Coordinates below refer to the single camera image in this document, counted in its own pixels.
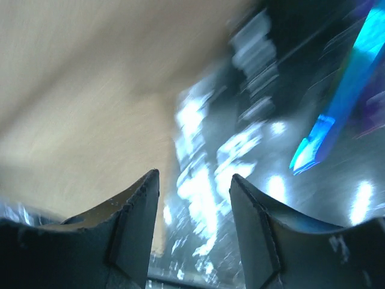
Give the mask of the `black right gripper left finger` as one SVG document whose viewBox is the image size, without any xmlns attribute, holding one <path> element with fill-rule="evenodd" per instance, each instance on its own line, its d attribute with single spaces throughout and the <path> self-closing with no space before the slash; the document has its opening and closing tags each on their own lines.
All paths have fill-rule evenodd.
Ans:
<svg viewBox="0 0 385 289">
<path fill-rule="evenodd" d="M 159 172 L 60 224 L 1 219 L 2 288 L 144 288 Z"/>
</svg>

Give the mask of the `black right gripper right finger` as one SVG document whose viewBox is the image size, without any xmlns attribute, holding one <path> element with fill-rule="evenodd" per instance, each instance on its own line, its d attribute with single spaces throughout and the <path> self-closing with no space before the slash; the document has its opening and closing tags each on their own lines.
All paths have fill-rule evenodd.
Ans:
<svg viewBox="0 0 385 289">
<path fill-rule="evenodd" d="M 384 219 L 343 228 L 232 177 L 230 200 L 247 288 L 383 288 Z"/>
</svg>

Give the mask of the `brown fabric napkin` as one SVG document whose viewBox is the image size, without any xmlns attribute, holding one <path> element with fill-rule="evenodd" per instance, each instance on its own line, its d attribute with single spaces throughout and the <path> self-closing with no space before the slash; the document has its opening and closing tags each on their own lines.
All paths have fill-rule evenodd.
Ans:
<svg viewBox="0 0 385 289">
<path fill-rule="evenodd" d="M 150 169 L 253 1 L 2 1 L 1 200 L 66 219 Z"/>
</svg>

